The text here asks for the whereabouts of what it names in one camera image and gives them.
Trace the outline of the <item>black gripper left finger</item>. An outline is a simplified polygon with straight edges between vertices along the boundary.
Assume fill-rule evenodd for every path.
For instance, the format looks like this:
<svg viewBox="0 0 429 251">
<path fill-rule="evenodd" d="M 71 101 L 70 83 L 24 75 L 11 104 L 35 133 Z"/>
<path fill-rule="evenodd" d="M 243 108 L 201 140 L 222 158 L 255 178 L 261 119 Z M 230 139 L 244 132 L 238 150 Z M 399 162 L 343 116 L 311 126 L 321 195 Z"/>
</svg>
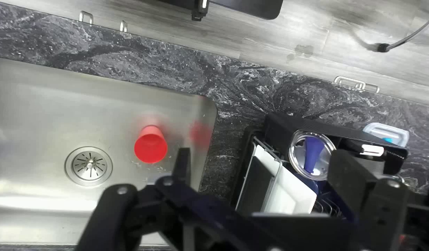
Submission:
<svg viewBox="0 0 429 251">
<path fill-rule="evenodd" d="M 191 149 L 180 147 L 176 157 L 173 176 L 183 181 L 191 181 Z"/>
</svg>

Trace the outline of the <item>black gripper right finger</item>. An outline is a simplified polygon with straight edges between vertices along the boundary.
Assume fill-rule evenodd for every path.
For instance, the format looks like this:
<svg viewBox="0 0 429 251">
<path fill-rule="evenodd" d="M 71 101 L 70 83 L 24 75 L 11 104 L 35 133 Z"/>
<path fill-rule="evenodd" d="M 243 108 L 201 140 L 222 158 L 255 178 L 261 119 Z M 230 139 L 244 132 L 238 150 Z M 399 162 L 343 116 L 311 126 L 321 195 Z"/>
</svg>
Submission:
<svg viewBox="0 0 429 251">
<path fill-rule="evenodd" d="M 328 182 L 336 192 L 339 206 L 348 220 L 355 220 L 368 207 L 378 178 L 351 153 L 332 154 Z"/>
</svg>

